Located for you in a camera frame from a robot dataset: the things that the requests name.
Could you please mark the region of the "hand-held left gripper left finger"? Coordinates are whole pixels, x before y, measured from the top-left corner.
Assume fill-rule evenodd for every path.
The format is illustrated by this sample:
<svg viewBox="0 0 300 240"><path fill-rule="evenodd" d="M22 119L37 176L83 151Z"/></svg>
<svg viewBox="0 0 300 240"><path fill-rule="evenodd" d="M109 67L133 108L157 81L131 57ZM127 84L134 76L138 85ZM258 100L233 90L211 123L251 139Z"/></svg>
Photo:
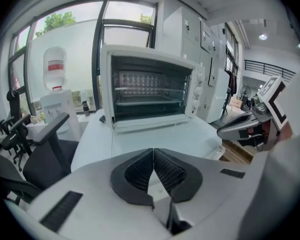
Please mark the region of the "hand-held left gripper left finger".
<svg viewBox="0 0 300 240"><path fill-rule="evenodd" d="M70 240L168 240L148 194L153 149L87 164L37 196L28 213Z"/></svg>

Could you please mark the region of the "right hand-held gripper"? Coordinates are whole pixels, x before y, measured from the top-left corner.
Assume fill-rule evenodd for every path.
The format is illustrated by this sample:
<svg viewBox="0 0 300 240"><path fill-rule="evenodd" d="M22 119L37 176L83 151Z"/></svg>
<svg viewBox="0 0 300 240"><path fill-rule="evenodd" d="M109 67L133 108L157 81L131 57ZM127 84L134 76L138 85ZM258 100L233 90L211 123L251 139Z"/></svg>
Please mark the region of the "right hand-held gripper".
<svg viewBox="0 0 300 240"><path fill-rule="evenodd" d="M242 113L218 128L218 137L228 141L241 141L250 138L254 140L254 145L258 151L270 150L278 143L281 129L288 122L278 100L285 88L286 85L282 77L270 77L256 94L259 100L266 105L267 113L260 115L253 110Z"/></svg>

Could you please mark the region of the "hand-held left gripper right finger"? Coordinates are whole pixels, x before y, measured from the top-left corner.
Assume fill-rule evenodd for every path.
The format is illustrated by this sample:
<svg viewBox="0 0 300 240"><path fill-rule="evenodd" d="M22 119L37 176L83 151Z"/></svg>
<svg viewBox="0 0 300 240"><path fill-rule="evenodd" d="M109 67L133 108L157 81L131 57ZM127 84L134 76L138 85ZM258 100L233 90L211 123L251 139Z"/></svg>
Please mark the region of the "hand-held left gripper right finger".
<svg viewBox="0 0 300 240"><path fill-rule="evenodd" d="M153 240L239 240L251 165L155 148L153 169L167 192L154 203Z"/></svg>

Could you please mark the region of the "white oven door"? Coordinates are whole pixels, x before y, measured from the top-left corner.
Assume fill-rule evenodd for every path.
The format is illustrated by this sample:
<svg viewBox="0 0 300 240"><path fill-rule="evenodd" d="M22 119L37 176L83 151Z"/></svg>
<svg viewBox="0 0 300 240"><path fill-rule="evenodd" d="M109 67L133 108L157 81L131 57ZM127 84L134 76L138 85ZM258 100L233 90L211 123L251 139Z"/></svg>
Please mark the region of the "white oven door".
<svg viewBox="0 0 300 240"><path fill-rule="evenodd" d="M114 133L132 133L138 131L147 131L156 128L172 126L175 124L185 123L192 120L191 117L185 114L168 115L160 117L149 117L141 119L130 119L113 122L107 122L106 125Z"/></svg>

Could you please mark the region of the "white oven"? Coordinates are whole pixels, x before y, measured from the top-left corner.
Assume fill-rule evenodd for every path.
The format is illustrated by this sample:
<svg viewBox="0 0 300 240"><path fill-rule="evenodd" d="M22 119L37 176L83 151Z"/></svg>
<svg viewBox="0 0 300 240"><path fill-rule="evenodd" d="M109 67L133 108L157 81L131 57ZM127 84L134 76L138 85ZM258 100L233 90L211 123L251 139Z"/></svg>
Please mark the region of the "white oven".
<svg viewBox="0 0 300 240"><path fill-rule="evenodd" d="M203 66L175 55L152 48L105 44L100 51L100 77L102 105L106 123L184 114L192 119L199 109L193 109L197 72L205 73ZM154 87L186 90L178 91L128 91L117 87ZM167 95L184 100L177 104L116 106L120 96Z"/></svg>

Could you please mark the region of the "person's right forearm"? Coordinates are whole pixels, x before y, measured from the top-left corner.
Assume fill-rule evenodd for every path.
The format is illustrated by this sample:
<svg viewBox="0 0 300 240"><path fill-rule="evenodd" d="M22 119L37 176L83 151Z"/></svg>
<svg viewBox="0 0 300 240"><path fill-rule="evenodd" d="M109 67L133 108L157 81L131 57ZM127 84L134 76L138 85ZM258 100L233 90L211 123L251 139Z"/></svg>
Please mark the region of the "person's right forearm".
<svg viewBox="0 0 300 240"><path fill-rule="evenodd" d="M287 121L280 131L278 142L290 139L292 136L293 136L293 131L291 129L290 123Z"/></svg>

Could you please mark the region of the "brown cardboard box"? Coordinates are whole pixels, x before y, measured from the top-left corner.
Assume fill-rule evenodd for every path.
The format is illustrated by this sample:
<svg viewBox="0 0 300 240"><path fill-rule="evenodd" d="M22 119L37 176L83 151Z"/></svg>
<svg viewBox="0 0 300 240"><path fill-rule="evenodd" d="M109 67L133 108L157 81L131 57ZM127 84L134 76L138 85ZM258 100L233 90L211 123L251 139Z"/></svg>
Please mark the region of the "brown cardboard box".
<svg viewBox="0 0 300 240"><path fill-rule="evenodd" d="M242 105L243 105L243 101L241 99L238 99L236 96L232 96L231 99L230 99L230 102L229 104L232 106L232 107L236 107L238 109L242 109Z"/></svg>

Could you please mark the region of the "white cabinet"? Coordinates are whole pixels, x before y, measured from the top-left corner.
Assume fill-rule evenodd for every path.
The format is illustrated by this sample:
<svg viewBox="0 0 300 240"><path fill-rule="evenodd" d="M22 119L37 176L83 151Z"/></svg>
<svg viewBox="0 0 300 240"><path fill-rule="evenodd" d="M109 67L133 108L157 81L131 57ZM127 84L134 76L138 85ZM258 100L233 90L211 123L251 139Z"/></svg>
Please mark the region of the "white cabinet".
<svg viewBox="0 0 300 240"><path fill-rule="evenodd" d="M229 74L220 69L218 71L215 86L210 86L210 93L208 95L208 113L206 121L213 123L220 119L223 111L223 106L227 96L227 90L229 86L230 76Z"/></svg>

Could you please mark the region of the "black standing fan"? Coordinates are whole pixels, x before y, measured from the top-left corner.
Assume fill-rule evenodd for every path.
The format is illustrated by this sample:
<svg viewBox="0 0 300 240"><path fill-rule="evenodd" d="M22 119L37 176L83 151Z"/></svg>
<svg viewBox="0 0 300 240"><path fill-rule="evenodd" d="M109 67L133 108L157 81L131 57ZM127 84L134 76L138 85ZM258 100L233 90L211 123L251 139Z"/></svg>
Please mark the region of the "black standing fan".
<svg viewBox="0 0 300 240"><path fill-rule="evenodd" d="M240 109L242 111L249 110L250 97L252 95L252 91L249 86L244 85L239 93L239 100L241 101Z"/></svg>

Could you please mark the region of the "dark hanging clothes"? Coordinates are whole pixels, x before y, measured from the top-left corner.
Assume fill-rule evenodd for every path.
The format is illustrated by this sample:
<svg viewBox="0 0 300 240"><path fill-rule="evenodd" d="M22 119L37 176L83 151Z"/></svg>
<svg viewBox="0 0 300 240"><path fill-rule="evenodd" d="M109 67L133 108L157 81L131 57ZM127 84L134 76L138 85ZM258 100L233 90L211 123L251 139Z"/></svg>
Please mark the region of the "dark hanging clothes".
<svg viewBox="0 0 300 240"><path fill-rule="evenodd" d="M237 76L229 68L225 68L225 72L229 75L228 88L230 88L230 95L237 93Z"/></svg>

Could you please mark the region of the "grey metal locker cabinet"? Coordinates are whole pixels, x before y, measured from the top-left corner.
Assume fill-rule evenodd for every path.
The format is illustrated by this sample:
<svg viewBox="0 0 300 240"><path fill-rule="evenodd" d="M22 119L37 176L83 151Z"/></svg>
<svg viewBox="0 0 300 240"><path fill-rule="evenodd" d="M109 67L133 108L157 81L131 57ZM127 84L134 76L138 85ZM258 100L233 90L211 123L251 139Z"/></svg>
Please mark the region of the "grey metal locker cabinet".
<svg viewBox="0 0 300 240"><path fill-rule="evenodd" d="M225 70L226 66L225 38L219 33L219 27L209 28L190 10L180 7L163 22L162 51L205 68L203 94L196 115L207 122L210 87L215 86L219 70Z"/></svg>

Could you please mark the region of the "white water dispenser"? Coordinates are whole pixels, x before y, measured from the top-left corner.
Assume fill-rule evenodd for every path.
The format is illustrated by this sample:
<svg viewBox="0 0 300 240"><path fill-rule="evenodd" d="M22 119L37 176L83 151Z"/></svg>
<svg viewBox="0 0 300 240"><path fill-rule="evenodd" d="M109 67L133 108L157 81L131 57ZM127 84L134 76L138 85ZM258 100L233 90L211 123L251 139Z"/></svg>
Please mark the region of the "white water dispenser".
<svg viewBox="0 0 300 240"><path fill-rule="evenodd" d="M71 90L62 90L45 95L40 98L40 104L48 124L61 113L69 114L69 118L56 132L59 139L80 141L80 124L75 112Z"/></svg>

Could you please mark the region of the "black office chair with headrest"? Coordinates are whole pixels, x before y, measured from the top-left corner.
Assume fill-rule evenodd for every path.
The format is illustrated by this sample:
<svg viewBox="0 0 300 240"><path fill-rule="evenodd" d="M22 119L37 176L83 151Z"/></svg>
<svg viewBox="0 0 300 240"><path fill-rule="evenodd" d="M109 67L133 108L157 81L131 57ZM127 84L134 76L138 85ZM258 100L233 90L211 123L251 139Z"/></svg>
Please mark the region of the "black office chair with headrest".
<svg viewBox="0 0 300 240"><path fill-rule="evenodd" d="M13 163L18 163L18 170L21 172L21 161L24 154L32 154L29 141L27 140L28 129L26 122L30 121L30 114L22 116L20 94L10 89L6 95L10 107L10 116L0 121L0 129L6 137L2 140L1 146L11 154L11 149L15 151Z"/></svg>

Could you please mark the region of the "clear water jug red label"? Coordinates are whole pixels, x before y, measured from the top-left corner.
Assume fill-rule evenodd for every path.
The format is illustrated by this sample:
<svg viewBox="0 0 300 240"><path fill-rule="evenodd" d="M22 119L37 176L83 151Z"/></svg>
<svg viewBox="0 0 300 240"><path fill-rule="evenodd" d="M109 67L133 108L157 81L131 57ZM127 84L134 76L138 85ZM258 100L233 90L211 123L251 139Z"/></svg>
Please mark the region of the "clear water jug red label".
<svg viewBox="0 0 300 240"><path fill-rule="evenodd" d="M43 55L42 81L48 92L58 92L66 85L66 50L60 46L48 48Z"/></svg>

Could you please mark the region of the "black window frame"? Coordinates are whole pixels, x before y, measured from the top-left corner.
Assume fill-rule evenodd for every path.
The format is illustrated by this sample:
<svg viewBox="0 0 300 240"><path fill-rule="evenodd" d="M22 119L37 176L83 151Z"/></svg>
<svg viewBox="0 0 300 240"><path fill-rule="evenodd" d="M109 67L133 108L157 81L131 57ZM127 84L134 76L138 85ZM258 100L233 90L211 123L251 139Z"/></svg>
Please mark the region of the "black window frame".
<svg viewBox="0 0 300 240"><path fill-rule="evenodd" d="M65 52L65 82L75 112L83 103L102 107L100 50L103 40L153 48L157 5L141 0L88 0L63 5L34 18L13 35L8 60L9 87L19 92L22 115L42 112L43 55L52 47Z"/></svg>

